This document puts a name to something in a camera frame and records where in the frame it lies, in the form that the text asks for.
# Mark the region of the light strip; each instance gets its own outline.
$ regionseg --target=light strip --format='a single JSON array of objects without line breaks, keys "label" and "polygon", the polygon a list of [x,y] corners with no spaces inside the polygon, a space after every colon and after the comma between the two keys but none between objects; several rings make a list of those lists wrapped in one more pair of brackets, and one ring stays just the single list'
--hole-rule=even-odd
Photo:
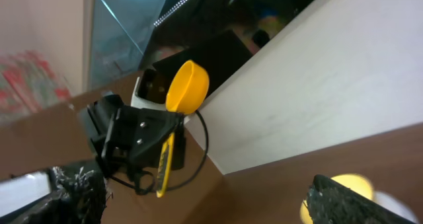
[{"label": "light strip", "polygon": [[178,10],[183,4],[188,2],[188,0],[180,0],[176,5],[174,5],[169,11],[167,11],[163,16],[157,19],[153,24],[154,26],[159,26],[164,20],[171,16],[176,10]]}]

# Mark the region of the yellow handle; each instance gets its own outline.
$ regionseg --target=yellow handle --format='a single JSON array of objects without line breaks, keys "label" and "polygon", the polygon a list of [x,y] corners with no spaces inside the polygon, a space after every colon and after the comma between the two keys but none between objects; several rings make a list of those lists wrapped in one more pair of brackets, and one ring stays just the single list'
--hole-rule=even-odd
[{"label": "yellow handle", "polygon": [[169,174],[171,173],[172,167],[173,144],[174,133],[172,132],[161,148],[159,170],[157,172],[156,195],[158,198],[163,197],[166,192],[167,182],[169,181]]}]

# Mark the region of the yellow ladle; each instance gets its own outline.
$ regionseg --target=yellow ladle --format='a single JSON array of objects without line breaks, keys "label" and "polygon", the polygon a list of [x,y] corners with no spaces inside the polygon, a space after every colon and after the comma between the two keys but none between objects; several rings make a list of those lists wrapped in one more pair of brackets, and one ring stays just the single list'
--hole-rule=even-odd
[{"label": "yellow ladle", "polygon": [[[206,98],[209,83],[207,71],[192,60],[188,60],[173,78],[166,97],[166,109],[169,112],[180,112],[186,115],[195,112]],[[173,145],[174,133],[172,132],[161,150],[156,188],[158,198],[163,197],[166,192],[171,173]]]}]

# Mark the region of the wire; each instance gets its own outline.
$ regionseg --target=wire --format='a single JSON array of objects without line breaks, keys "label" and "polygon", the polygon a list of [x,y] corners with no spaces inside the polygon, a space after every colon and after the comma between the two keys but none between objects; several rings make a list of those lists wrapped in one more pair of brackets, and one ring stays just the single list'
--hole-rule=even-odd
[{"label": "wire", "polygon": [[[197,177],[198,173],[200,173],[201,169],[202,169],[202,168],[203,168],[203,166],[204,166],[204,163],[205,163],[205,162],[206,162],[206,160],[207,160],[207,153],[208,153],[208,151],[209,151],[209,132],[208,132],[208,130],[207,130],[207,125],[206,125],[206,122],[204,121],[203,116],[200,114],[200,112],[199,112],[198,110],[196,110],[196,111],[195,111],[195,113],[197,114],[198,118],[199,118],[199,119],[200,119],[200,121],[201,121],[201,124],[203,125],[203,128],[204,128],[204,136],[206,137],[206,147],[205,147],[205,149],[204,149],[204,154],[203,154],[202,160],[201,160],[201,162],[200,162],[200,165],[198,165],[198,168],[196,169],[196,171],[194,172],[194,174],[193,174],[193,175],[192,175],[189,179],[185,180],[184,182],[182,182],[182,183],[180,183],[180,184],[178,184],[178,185],[176,185],[176,186],[173,186],[173,187],[168,187],[168,188],[166,189],[166,191],[176,190],[176,189],[178,189],[178,188],[181,188],[181,187],[183,187],[183,186],[185,186],[185,185],[189,184],[191,181],[193,181],[193,180]],[[140,189],[140,190],[141,190],[141,195],[145,195],[145,194],[147,194],[148,192],[155,192],[155,190],[153,189],[153,187],[154,187],[154,185],[155,185],[155,181],[154,181],[154,176],[153,176],[153,174],[152,174],[151,172],[148,172],[148,171],[143,171],[143,172],[144,172],[145,174],[151,175],[151,176],[153,177],[153,183],[152,183],[152,184],[150,184],[150,186],[149,186],[147,189],[145,189],[145,190]],[[125,182],[125,181],[123,181],[123,180],[121,180],[121,179],[119,179],[119,178],[116,178],[116,177],[114,177],[114,176],[111,176],[110,178],[111,178],[111,179],[113,179],[114,181],[116,181],[116,182],[118,182],[118,183],[120,183],[120,184],[124,185],[124,186],[127,186],[128,188],[132,188],[132,189],[134,189],[134,190],[137,190],[137,189],[136,189],[136,187],[135,187],[134,185],[132,185],[132,184],[128,184],[127,182]]]}]

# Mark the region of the black cable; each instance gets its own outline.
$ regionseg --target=black cable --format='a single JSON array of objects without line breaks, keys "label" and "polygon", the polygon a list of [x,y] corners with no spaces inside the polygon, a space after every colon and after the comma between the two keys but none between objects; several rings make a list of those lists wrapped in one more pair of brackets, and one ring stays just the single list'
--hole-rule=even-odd
[{"label": "black cable", "polygon": [[[204,128],[204,136],[206,137],[206,147],[204,149],[204,155],[202,157],[202,160],[200,162],[200,165],[198,165],[198,168],[196,169],[196,171],[194,172],[194,174],[188,180],[185,180],[184,182],[182,182],[182,183],[180,183],[180,184],[178,184],[176,186],[168,187],[166,189],[166,191],[176,190],[178,188],[181,188],[181,187],[189,184],[191,181],[193,181],[197,177],[198,173],[201,171],[201,169],[204,166],[204,163],[206,162],[207,153],[209,151],[209,132],[207,130],[206,122],[204,121],[203,116],[200,114],[200,112],[198,110],[196,110],[195,113],[197,114],[198,118],[201,121],[201,124],[203,125],[203,128]],[[143,171],[143,172],[145,174],[151,175],[153,177],[153,183],[150,184],[150,186],[147,189],[145,189],[145,190],[140,189],[142,191],[141,192],[141,195],[147,194],[148,192],[155,192],[155,190],[153,190],[153,187],[154,187],[154,184],[155,184],[155,180],[154,180],[153,174],[151,172],[148,172],[148,171]],[[124,186],[127,186],[128,188],[132,188],[132,189],[136,190],[136,187],[134,185],[132,185],[132,184],[128,184],[127,182],[125,182],[125,181],[123,181],[123,180],[121,180],[119,178],[116,178],[114,176],[111,176],[110,178],[113,179],[114,181],[120,183],[120,184],[123,184]]]}]

